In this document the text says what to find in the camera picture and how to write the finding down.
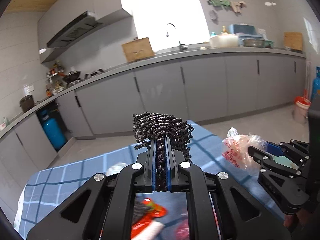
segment ceiling light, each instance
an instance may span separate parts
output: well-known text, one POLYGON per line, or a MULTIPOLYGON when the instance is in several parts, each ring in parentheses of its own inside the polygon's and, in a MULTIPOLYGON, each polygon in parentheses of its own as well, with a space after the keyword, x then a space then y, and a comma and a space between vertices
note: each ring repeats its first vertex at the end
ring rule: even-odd
POLYGON ((47 50, 47 49, 41 49, 41 50, 39 50, 39 54, 44 53, 46 50, 47 50))

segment gray cabinet door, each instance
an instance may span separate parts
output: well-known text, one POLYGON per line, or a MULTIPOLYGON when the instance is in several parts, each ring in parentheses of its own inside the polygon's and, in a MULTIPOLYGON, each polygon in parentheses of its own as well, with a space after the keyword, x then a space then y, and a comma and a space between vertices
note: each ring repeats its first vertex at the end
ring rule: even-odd
POLYGON ((14 131, 0 142, 0 162, 22 188, 30 176, 40 170, 22 147, 14 131))
POLYGON ((297 96, 298 88, 296 86, 297 57, 281 55, 282 57, 282 96, 284 103, 293 102, 297 96))
POLYGON ((221 55, 194 56, 181 60, 189 117, 193 121, 227 115, 227 79, 221 55))
POLYGON ((12 220, 14 220, 22 190, 23 187, 19 186, 19 184, 13 179, 6 167, 0 161, 0 206, 4 211, 4 214, 9 218, 10 222, 12 217, 12 220), (2 201, 12 210, 14 213, 13 215, 11 214, 10 210, 8 210, 8 208, 2 204, 2 201))
POLYGON ((56 99, 58 108, 66 127, 72 130, 74 137, 93 136, 93 133, 84 117, 81 106, 78 104, 76 94, 70 91, 56 99))
POLYGON ((290 102, 290 86, 294 77, 286 55, 259 53, 257 109, 290 102))
POLYGON ((132 114, 143 113, 132 72, 103 78, 76 94, 94 134, 132 131, 132 114))
POLYGON ((228 84, 228 115, 256 110, 258 62, 254 53, 225 55, 228 84))
POLYGON ((9 220, 9 222, 13 225, 14 222, 14 218, 16 216, 15 212, 12 211, 12 209, 1 199, 0 196, 0 207, 3 211, 3 213, 5 214, 5 216, 7 217, 7 219, 9 220))
POLYGON ((46 169, 57 157, 57 152, 44 133, 36 113, 20 122, 14 130, 23 148, 39 170, 46 169))
POLYGON ((295 57, 296 71, 295 71, 295 96, 303 96, 303 90, 306 84, 306 59, 302 57, 295 57))
POLYGON ((146 111, 188 119, 180 62, 170 60, 135 71, 146 111))

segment plastic bag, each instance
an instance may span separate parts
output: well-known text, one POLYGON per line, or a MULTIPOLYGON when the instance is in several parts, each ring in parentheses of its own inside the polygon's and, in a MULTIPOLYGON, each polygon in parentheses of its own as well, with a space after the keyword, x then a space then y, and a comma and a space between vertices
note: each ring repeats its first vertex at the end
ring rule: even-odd
POLYGON ((261 139, 259 135, 238 134, 237 130, 233 127, 229 130, 228 135, 231 136, 222 141, 222 156, 234 166, 246 170, 249 175, 258 175, 260 165, 248 154, 248 147, 254 146, 262 151, 266 151, 268 147, 267 142, 261 139))

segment tiled floor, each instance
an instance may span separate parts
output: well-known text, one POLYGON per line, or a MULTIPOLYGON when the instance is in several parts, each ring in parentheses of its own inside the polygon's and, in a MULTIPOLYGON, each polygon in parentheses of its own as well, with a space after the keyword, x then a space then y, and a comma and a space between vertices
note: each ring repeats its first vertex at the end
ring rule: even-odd
MULTIPOLYGON (((295 122, 292 118, 292 109, 293 106, 287 106, 262 114, 208 124, 203 127, 222 139, 227 136, 230 127, 234 127, 238 130, 238 133, 257 134, 264 140, 274 143, 288 142, 290 139, 308 142, 308 125, 295 122)), ((133 136, 78 140, 53 166, 60 166, 94 157, 133 143, 135 143, 133 136)))

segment kitchen countertop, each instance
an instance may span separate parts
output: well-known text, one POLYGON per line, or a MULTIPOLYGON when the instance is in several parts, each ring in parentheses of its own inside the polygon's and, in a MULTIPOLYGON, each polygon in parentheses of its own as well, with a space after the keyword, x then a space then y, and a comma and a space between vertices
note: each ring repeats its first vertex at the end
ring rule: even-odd
POLYGON ((0 138, 2 138, 7 132, 9 132, 15 125, 17 125, 19 122, 21 122, 23 119, 28 117, 30 114, 34 113, 35 111, 41 109, 48 103, 52 102, 59 96, 62 96, 72 90, 78 89, 84 85, 88 85, 92 82, 95 82, 99 79, 103 79, 105 77, 121 73, 123 71, 131 70, 137 67, 150 65, 153 63, 158 63, 162 61, 177 59, 177 58, 184 58, 184 57, 191 57, 191 56, 198 56, 198 55, 206 55, 206 54, 216 54, 216 53, 232 53, 232 52, 264 52, 264 53, 276 53, 276 54, 285 54, 285 55, 291 55, 291 56, 297 56, 297 57, 303 57, 305 58, 305 54, 300 54, 296 52, 291 52, 287 50, 282 49, 265 49, 265 48, 250 48, 250 47, 236 47, 236 48, 221 48, 221 49, 194 49, 194 50, 187 50, 184 52, 173 52, 173 53, 163 53, 156 55, 155 57, 148 58, 145 60, 140 60, 132 63, 124 63, 118 66, 114 66, 112 68, 109 68, 106 70, 105 73, 93 76, 89 79, 83 80, 79 82, 76 85, 73 85, 72 87, 69 87, 62 92, 58 93, 57 95, 54 95, 38 105, 34 106, 32 109, 27 111, 24 114, 19 115, 14 121, 12 121, 4 130, 0 132, 0 138))

